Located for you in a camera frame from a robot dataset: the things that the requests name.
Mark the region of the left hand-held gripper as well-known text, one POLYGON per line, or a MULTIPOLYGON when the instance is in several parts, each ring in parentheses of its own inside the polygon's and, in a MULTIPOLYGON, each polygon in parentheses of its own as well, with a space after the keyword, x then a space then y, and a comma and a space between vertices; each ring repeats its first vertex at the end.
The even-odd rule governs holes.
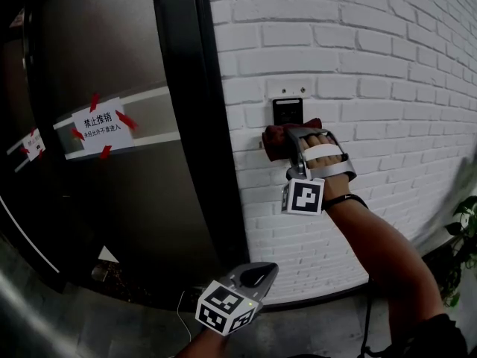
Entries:
POLYGON ((279 273, 276 263, 262 262, 212 281, 198 299, 195 319, 221 336, 250 324, 279 273))

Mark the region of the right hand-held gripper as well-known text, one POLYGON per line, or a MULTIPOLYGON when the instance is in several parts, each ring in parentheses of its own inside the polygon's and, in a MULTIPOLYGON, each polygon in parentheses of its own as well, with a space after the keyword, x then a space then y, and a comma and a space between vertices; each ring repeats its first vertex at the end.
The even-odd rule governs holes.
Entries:
POLYGON ((316 216, 322 212, 325 180, 336 175, 356 178, 349 155, 344 152, 331 131, 319 128, 289 128, 286 131, 291 167, 286 172, 288 183, 282 190, 282 212, 294 215, 316 216), (323 135, 332 139, 330 144, 314 145, 307 149, 301 144, 310 136, 323 135), (341 157, 341 162, 331 166, 308 167, 308 162, 323 157, 341 157))

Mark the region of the person's right hand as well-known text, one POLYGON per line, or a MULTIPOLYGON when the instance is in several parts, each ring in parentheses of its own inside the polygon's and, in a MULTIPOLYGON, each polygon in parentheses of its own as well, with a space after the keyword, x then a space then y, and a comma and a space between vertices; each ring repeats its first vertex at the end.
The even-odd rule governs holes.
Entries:
MULTIPOLYGON (((311 147, 324 144, 335 144, 335 141, 323 134, 310 135, 300 140, 304 150, 311 147)), ((306 162, 309 169, 322 169, 342 161, 341 154, 324 156, 309 160, 306 162)), ((349 178, 347 175, 333 175, 325 179, 325 187, 323 193, 323 200, 329 201, 342 195, 350 194, 349 178)))

